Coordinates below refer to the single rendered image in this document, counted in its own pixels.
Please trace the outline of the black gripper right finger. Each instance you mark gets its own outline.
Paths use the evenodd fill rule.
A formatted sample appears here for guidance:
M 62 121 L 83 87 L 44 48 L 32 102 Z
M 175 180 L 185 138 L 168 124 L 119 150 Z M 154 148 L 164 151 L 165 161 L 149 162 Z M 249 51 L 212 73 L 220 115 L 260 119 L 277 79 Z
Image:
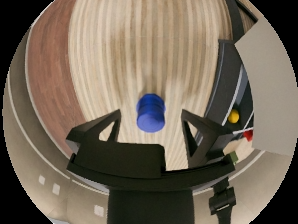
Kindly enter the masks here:
M 186 109 L 182 109 L 180 118 L 188 168 L 196 167 L 208 154 L 223 151 L 234 136 L 230 128 L 198 116 Z M 188 122 L 203 135 L 199 146 L 192 135 Z

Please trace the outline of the yellow ball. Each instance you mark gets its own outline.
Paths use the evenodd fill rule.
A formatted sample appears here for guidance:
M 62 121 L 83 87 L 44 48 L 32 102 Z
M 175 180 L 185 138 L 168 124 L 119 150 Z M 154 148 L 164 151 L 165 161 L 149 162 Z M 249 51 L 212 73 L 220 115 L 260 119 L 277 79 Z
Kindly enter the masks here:
M 231 109 L 231 112 L 228 116 L 228 121 L 231 122 L 231 123 L 235 123 L 237 122 L 239 119 L 239 113 L 237 110 L 235 109 Z

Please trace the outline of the blue plug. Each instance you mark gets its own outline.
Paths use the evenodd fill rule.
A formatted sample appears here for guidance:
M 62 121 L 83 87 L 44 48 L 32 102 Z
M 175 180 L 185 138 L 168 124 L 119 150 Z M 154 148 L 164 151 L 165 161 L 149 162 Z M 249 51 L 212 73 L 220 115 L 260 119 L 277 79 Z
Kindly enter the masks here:
M 156 94 L 145 94 L 136 105 L 138 128 L 147 133 L 155 133 L 165 126 L 166 106 L 160 96 Z

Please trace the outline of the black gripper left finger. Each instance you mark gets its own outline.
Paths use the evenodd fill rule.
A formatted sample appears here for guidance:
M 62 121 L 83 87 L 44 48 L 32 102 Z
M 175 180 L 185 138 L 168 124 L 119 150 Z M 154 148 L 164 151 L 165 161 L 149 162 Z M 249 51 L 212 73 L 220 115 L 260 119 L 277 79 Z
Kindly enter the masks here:
M 110 135 L 106 141 L 117 141 L 121 126 L 122 114 L 121 109 L 116 109 L 106 115 L 90 120 L 76 127 L 73 127 L 69 134 L 83 136 L 84 138 L 98 139 L 103 132 L 113 122 Z

